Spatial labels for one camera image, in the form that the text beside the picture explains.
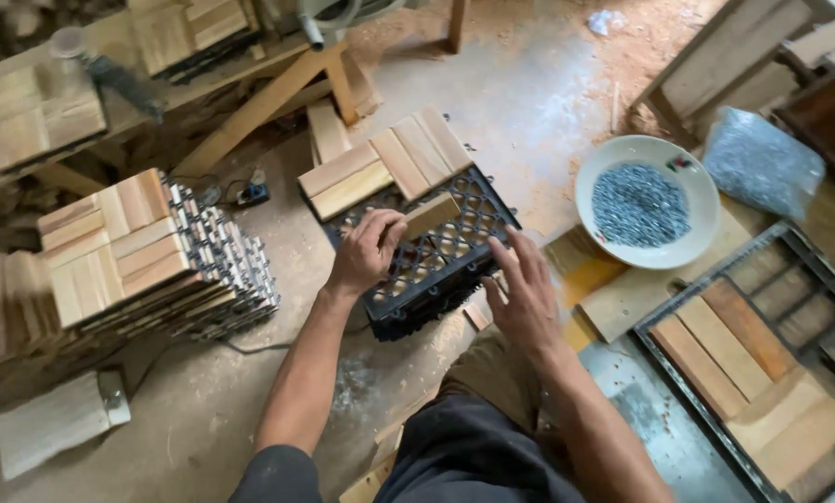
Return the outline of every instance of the plastic interlocking grid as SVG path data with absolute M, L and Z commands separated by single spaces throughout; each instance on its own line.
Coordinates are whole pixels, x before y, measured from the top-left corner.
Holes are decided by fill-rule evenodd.
M 479 278 L 498 270 L 488 239 L 494 235 L 507 245 L 505 225 L 520 228 L 520 224 L 514 218 L 516 210 L 507 208 L 495 193 L 492 180 L 476 165 L 470 166 L 411 203 L 393 184 L 322 225 L 336 249 L 342 244 L 343 233 L 374 208 L 407 213 L 443 191 L 450 192 L 461 208 L 457 219 L 410 243 L 400 243 L 390 265 L 390 279 L 363 295 L 378 339 L 405 337 L 455 309 L 479 287 Z

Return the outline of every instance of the concrete floor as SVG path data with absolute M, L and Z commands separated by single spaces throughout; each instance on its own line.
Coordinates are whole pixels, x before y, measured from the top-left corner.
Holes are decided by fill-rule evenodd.
M 518 209 L 540 243 L 572 226 L 569 161 L 591 150 L 590 140 L 609 122 L 609 109 L 586 95 L 609 83 L 595 77 L 600 68 L 592 43 L 565 20 L 548 15 L 546 6 L 553 2 L 535 2 L 535 22 L 516 28 L 527 40 L 517 56 L 502 55 L 504 48 L 493 40 L 470 42 L 458 56 L 425 59 L 407 55 L 423 40 L 403 40 L 375 74 L 385 103 L 353 131 L 354 142 L 434 103 L 452 116 L 461 140 L 477 149 L 472 152 L 477 164 L 495 178 L 502 199 Z M 272 200 L 237 220 L 267 243 L 282 299 L 273 320 L 235 341 L 243 347 L 295 337 L 334 257 L 295 186 L 295 177 L 311 167 L 308 137 L 264 152 L 254 136 L 234 152 L 231 169 L 247 175 L 253 166 L 264 167 Z M 481 293 L 474 298 L 485 304 Z M 363 315 L 350 325 L 363 326 Z M 367 469 L 375 432 L 434 386 L 474 335 L 463 316 L 453 313 L 396 343 L 379 343 L 364 330 L 344 337 L 334 408 L 315 452 L 325 498 L 338 496 Z M 132 382 L 164 344 L 140 340 L 119 355 Z M 607 358 L 624 355 L 637 357 L 631 349 L 599 346 L 582 356 L 593 374 L 602 376 L 600 382 L 609 382 L 613 362 Z M 0 480 L 0 501 L 227 498 L 252 455 L 252 432 L 282 357 L 283 352 L 244 357 L 212 344 L 171 350 L 132 400 L 131 423 L 12 483 Z M 656 380 L 649 366 L 633 369 L 625 372 Z M 623 381 L 635 379 L 627 376 Z M 662 383 L 643 388 L 661 401 L 668 392 Z M 610 385 L 607 390 L 613 396 L 624 392 Z M 687 431 L 682 442 L 705 442 L 693 424 Z M 667 460 L 665 445 L 658 448 L 665 454 L 658 466 L 677 490 L 686 486 L 680 492 L 684 498 L 748 498 L 736 481 L 710 491 L 699 484 L 731 478 L 717 457 L 682 483 L 689 472 Z M 714 457 L 712 449 L 697 447 L 684 455 L 701 457 Z

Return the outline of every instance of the wooden workbench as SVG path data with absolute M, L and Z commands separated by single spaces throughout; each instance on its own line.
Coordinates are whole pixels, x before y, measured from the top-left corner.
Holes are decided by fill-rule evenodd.
M 128 12 L 115 14 L 92 23 L 85 28 L 85 32 L 89 48 L 98 54 L 110 56 L 117 63 L 133 70 L 141 76 L 142 81 L 145 81 L 146 77 L 144 77 L 143 63 L 141 62 L 137 45 L 132 37 L 131 17 Z M 284 60 L 290 59 L 292 63 L 293 59 L 291 56 L 303 53 L 308 49 L 306 38 L 301 33 L 272 44 L 265 43 L 265 45 L 266 57 L 254 60 L 247 54 L 239 59 L 222 64 L 222 66 L 207 75 L 195 78 L 188 86 L 174 87 L 166 81 L 150 81 L 146 85 L 164 103 L 164 109 L 168 112 L 194 99 L 203 97 L 228 83 L 244 79 L 270 66 L 280 64 Z M 50 59 L 50 57 L 45 45 L 32 48 L 26 52 L 0 61 L 0 75 L 9 74 L 24 66 Z M 123 131 L 129 131 L 145 121 L 151 120 L 149 116 L 139 112 L 138 109 L 135 109 L 112 89 L 107 88 L 103 90 L 103 100 L 107 113 L 109 131 L 100 139 L 83 144 L 76 150 L 83 150 L 95 143 L 109 139 Z M 54 164 L 72 153 L 72 151 L 55 153 L 43 160 L 43 162 L 24 167 L 11 174 L 0 175 L 0 187 L 20 177 L 38 174 L 40 170 L 43 170 L 42 178 L 44 180 L 53 180 L 54 177 L 59 177 L 62 173 L 55 173 L 55 170 L 60 172 L 62 169 L 68 171 L 66 173 L 67 176 L 81 177 L 81 175 L 75 174 L 75 172 L 68 170 L 68 168 L 62 165 Z

